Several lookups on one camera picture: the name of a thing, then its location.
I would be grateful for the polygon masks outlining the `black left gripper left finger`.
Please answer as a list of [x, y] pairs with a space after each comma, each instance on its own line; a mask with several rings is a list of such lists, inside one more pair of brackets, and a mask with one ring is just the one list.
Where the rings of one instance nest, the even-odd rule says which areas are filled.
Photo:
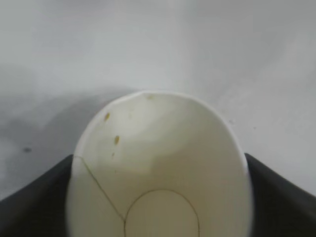
[[0, 202], [2, 237], [67, 237], [66, 195], [73, 156]]

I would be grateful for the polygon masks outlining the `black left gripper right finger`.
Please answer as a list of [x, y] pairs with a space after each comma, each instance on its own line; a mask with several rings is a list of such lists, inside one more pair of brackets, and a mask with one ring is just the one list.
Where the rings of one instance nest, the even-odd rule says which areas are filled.
[[316, 198], [245, 155], [252, 184], [253, 237], [314, 237]]

